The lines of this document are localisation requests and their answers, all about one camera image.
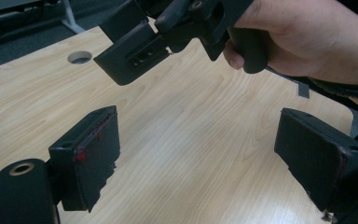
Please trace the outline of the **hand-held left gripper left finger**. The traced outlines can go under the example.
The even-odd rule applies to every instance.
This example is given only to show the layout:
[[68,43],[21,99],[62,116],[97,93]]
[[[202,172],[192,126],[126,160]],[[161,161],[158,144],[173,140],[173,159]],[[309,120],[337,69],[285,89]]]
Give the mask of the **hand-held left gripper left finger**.
[[66,211],[91,211],[116,169],[120,155],[117,108],[89,113],[48,148],[53,171],[61,176]]

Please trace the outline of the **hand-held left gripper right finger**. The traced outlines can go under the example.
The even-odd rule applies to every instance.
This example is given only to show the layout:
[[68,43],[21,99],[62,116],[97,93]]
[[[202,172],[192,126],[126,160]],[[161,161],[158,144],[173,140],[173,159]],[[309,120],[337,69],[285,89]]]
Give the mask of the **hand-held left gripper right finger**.
[[319,210],[348,213],[358,204],[358,141],[308,113],[285,108],[274,151]]

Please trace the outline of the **white metal desk frame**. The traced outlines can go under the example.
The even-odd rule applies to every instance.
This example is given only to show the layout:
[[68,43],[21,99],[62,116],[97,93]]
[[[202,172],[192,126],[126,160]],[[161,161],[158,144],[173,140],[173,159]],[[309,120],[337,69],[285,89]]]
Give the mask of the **white metal desk frame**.
[[76,23],[76,19],[69,0],[61,0],[64,10],[64,17],[61,19],[62,24],[75,34],[81,34],[84,29]]

